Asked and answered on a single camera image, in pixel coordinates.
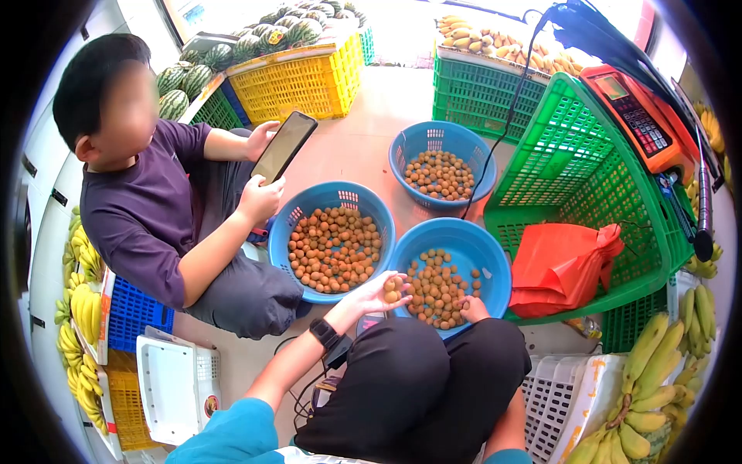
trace phone screen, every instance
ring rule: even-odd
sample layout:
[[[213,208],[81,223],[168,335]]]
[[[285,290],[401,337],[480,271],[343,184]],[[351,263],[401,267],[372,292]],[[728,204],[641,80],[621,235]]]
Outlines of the phone screen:
[[[311,117],[298,111],[291,113],[260,156],[252,175],[264,176],[266,183],[280,178],[316,127],[317,121]]]

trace purple t-shirt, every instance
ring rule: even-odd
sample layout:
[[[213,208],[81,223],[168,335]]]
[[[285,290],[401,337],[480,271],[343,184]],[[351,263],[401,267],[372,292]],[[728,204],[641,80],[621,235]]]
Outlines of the purple t-shirt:
[[[183,308],[180,259],[195,245],[197,220],[186,174],[203,160],[211,128],[160,120],[130,168],[83,168],[85,233],[116,274],[176,310]]]

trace red plastic bag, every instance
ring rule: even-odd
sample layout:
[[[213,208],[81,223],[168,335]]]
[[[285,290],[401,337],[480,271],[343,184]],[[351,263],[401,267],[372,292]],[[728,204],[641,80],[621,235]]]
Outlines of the red plastic bag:
[[[617,224],[595,230],[574,224],[527,226],[513,262],[510,309],[538,318],[585,306],[598,282],[608,291],[613,258],[623,251]]]

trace black hair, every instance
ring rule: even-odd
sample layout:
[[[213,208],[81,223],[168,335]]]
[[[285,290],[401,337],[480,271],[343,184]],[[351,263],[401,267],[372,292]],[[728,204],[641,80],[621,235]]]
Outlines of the black hair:
[[[149,66],[147,44],[133,34],[108,34],[91,40],[62,73],[54,95],[54,122],[70,150],[77,138],[100,130],[100,107],[108,84],[129,60]]]

